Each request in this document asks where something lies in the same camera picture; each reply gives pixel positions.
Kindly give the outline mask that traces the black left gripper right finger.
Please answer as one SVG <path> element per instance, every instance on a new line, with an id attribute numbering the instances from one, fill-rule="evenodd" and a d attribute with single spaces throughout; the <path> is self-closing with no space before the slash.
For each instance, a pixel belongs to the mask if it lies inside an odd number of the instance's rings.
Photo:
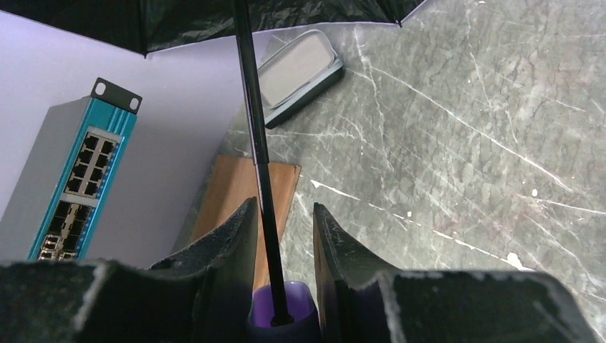
<path id="1" fill-rule="evenodd" d="M 593 342 L 577 302 L 542 272 L 403 270 L 313 206 L 325 342 Z"/>

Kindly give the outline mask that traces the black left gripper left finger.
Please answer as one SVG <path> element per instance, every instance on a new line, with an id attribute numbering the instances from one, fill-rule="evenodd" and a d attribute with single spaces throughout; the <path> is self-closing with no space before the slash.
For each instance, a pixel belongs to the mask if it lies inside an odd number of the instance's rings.
<path id="1" fill-rule="evenodd" d="M 148 269 L 111 259 L 1 263 L 3 342 L 238 342 L 252 304 L 246 234 L 218 227 Z"/>

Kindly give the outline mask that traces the lilac folding umbrella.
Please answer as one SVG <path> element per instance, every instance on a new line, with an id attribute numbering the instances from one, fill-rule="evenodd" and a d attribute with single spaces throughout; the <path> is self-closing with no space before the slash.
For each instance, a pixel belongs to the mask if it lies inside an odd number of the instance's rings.
<path id="1" fill-rule="evenodd" d="M 235 36 L 247 105 L 269 275 L 282 279 L 270 191 L 269 152 L 254 60 L 254 31 L 363 21 L 398 24 L 418 1 L 3 1 L 1 10 L 138 54 Z"/>

